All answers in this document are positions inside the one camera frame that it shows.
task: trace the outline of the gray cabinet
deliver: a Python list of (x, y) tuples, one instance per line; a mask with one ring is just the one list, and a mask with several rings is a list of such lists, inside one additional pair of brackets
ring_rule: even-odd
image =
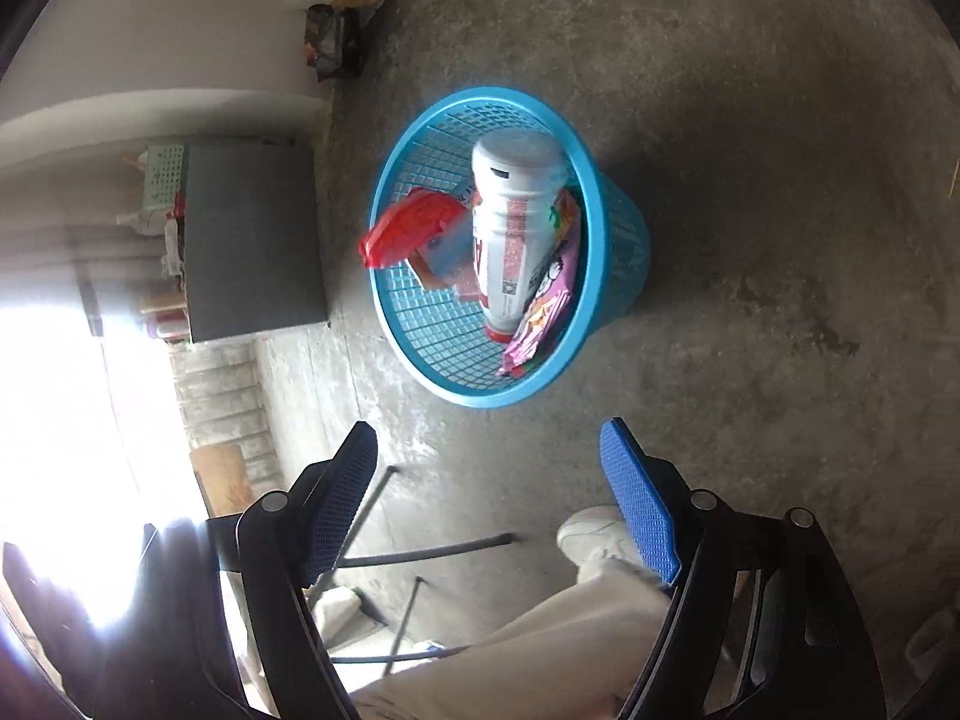
[(325, 321), (309, 148), (196, 143), (184, 186), (193, 341)]

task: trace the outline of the beige pants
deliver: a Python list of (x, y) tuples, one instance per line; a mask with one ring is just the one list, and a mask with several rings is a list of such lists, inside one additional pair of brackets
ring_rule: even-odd
[(364, 720), (616, 717), (656, 642), (669, 599), (620, 560), (450, 658), (352, 695)]

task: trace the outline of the blue plastic basket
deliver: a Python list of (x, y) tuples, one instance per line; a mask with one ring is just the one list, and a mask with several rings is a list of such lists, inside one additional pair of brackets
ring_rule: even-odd
[(376, 312), (406, 367), (440, 397), (479, 409), (518, 403), (556, 379), (590, 332), (629, 308), (650, 262), (642, 214), (597, 172), (573, 128), (530, 95), (497, 87), (450, 95), (407, 127), (377, 183), (371, 227), (414, 187), (450, 191), (460, 184), (472, 174), (474, 142), (504, 127), (553, 135), (566, 150), (584, 199), (582, 286), (565, 333), (542, 365), (520, 379), (497, 376), (503, 346), (484, 334), (478, 303), (459, 303), (453, 290), (425, 292), (406, 263), (370, 271)]

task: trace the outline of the red snack wrapper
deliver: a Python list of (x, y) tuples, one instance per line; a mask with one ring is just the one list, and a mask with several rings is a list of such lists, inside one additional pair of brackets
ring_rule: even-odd
[(443, 234), (467, 209), (445, 191), (416, 187), (384, 211), (357, 244), (367, 268), (390, 268)]

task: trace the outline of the person's leg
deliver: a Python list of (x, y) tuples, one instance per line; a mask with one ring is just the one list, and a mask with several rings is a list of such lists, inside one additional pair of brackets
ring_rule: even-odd
[(579, 566), (578, 584), (469, 650), (358, 690), (352, 698), (360, 716), (616, 717), (656, 642), (669, 599), (643, 568), (618, 509), (604, 509), (578, 512), (558, 532), (558, 545)]

